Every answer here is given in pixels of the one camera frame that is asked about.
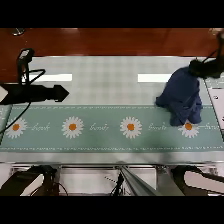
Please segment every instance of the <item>flower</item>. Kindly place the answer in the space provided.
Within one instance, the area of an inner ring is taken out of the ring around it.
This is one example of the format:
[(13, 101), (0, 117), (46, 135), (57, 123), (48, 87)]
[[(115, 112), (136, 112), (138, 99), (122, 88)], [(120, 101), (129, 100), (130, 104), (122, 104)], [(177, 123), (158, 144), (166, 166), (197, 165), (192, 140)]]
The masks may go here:
[(126, 138), (135, 138), (141, 134), (140, 130), (142, 130), (140, 121), (134, 117), (123, 119), (120, 127), (120, 131), (123, 131), (123, 135), (126, 135)]
[(189, 121), (186, 121), (186, 123), (181, 128), (178, 128), (179, 131), (182, 131), (182, 135), (185, 135), (185, 137), (188, 138), (194, 138), (194, 136), (197, 136), (199, 133), (198, 129), (199, 127), (191, 124)]
[(83, 130), (83, 126), (83, 121), (78, 117), (69, 117), (65, 122), (63, 122), (63, 135), (65, 135), (66, 138), (75, 138), (76, 136), (82, 134), (81, 131)]
[[(8, 122), (8, 124), (11, 124), (15, 119), (16, 117)], [(23, 131), (26, 130), (26, 124), (27, 122), (25, 121), (25, 119), (19, 118), (11, 127), (6, 130), (6, 135), (12, 139), (19, 137), (23, 134)]]

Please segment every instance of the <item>orange flower center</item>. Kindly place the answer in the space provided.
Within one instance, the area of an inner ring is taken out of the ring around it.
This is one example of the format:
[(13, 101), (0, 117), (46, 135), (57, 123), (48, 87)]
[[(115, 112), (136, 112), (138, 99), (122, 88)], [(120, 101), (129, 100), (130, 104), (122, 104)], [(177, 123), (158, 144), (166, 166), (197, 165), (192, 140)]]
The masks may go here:
[(134, 124), (128, 124), (128, 130), (133, 131), (135, 129)]
[(76, 129), (76, 124), (70, 124), (70, 125), (69, 125), (69, 129), (70, 129), (71, 131), (74, 131), (74, 130)]
[(13, 131), (18, 131), (19, 130), (19, 124), (14, 124), (12, 126)]
[(192, 129), (192, 124), (186, 123), (185, 128), (190, 131)]

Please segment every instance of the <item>blue cloth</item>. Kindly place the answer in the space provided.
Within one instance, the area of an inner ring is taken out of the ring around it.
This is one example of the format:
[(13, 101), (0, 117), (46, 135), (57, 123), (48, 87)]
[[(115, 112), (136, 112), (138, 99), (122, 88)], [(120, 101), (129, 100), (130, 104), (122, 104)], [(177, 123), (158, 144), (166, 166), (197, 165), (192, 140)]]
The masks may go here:
[(170, 124), (179, 126), (189, 120), (193, 124), (201, 122), (202, 102), (199, 96), (200, 83), (192, 76), (188, 67), (175, 71), (166, 84), (156, 105), (167, 108), (171, 112)]

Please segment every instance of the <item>daisy tablecloth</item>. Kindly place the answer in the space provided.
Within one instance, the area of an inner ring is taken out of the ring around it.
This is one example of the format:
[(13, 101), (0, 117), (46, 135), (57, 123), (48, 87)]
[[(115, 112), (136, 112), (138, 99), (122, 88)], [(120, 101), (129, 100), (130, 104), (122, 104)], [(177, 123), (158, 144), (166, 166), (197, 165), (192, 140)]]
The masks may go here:
[[(70, 95), (61, 104), (33, 103), (5, 132), (0, 158), (63, 163), (224, 161), (220, 128), (202, 80), (202, 122), (187, 122), (182, 127), (171, 127), (170, 113), (154, 105), (165, 83), (137, 82), (138, 74), (172, 74), (190, 60), (143, 56), (34, 58), (31, 69), (73, 74), (72, 82), (60, 83)], [(52, 87), (55, 83), (40, 84)], [(8, 122), (25, 106), (14, 105)]]

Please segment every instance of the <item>red-brown floor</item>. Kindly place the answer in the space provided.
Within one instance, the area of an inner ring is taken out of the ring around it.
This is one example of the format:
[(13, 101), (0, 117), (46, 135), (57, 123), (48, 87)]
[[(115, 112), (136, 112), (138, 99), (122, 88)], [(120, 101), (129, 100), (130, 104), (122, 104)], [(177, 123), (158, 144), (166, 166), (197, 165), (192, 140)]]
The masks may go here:
[(0, 82), (17, 81), (16, 58), (35, 56), (207, 56), (217, 48), (209, 28), (28, 28), (21, 36), (0, 29)]

